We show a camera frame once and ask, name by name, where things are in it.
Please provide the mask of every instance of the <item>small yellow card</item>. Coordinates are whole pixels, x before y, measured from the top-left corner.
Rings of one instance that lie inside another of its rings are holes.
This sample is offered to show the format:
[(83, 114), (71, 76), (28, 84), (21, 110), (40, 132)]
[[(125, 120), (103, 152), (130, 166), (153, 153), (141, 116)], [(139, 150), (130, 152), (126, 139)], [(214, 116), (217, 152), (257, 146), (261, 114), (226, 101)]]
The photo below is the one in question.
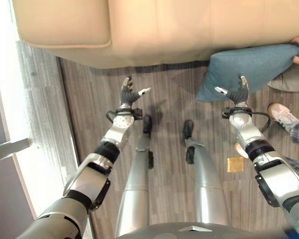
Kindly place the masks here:
[(227, 158), (227, 172), (237, 173), (244, 171), (244, 157)]

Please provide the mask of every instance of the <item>white wall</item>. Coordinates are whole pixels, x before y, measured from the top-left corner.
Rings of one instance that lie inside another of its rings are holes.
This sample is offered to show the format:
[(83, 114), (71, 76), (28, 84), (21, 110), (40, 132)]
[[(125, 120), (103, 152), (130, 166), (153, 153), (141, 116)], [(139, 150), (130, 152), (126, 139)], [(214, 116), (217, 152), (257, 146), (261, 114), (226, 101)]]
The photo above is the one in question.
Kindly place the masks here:
[[(0, 144), (5, 142), (0, 116)], [(0, 161), (0, 239), (20, 235), (33, 222), (17, 170), (12, 158)]]

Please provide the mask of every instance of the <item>silver robot leg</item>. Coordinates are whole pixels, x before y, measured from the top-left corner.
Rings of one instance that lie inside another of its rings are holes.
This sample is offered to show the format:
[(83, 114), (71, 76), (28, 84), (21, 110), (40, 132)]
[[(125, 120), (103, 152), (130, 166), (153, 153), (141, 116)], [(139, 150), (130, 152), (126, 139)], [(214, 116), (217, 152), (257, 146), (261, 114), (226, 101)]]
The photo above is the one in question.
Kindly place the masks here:
[(195, 203), (198, 222), (230, 225), (223, 186), (206, 148), (185, 140), (186, 147), (194, 147)]
[(143, 135), (121, 199), (115, 238), (149, 225), (149, 151), (150, 137)]

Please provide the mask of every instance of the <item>white sneaker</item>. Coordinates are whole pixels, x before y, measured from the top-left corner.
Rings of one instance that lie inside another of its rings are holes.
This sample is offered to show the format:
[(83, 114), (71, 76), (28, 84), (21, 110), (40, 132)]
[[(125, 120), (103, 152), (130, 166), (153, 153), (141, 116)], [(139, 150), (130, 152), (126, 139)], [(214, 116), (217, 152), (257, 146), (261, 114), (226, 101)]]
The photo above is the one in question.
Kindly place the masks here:
[(271, 103), (268, 106), (269, 115), (277, 121), (285, 130), (290, 132), (290, 130), (299, 123), (299, 119), (297, 119), (293, 114), (290, 113), (290, 110), (279, 103)]

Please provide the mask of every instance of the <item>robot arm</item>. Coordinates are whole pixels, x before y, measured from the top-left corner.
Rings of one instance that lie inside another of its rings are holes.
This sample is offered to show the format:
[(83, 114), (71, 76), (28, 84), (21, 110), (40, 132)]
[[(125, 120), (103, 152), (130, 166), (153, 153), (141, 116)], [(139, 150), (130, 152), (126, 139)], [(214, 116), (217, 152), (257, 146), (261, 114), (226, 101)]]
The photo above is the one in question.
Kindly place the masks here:
[(136, 115), (132, 104), (150, 88), (139, 92), (130, 89), (132, 77), (125, 78), (120, 107), (112, 127), (95, 150), (79, 166), (65, 186), (63, 197), (47, 208), (18, 239), (81, 239), (89, 211), (99, 208), (111, 182), (108, 176), (124, 148), (129, 128)]
[(240, 85), (241, 88), (234, 92), (215, 88), (235, 103), (235, 107), (226, 110), (223, 117), (229, 119), (232, 132), (252, 161), (257, 183), (268, 204), (281, 207), (287, 221), (299, 233), (299, 174), (252, 123), (252, 111), (247, 105), (248, 84), (244, 76), (240, 77)]

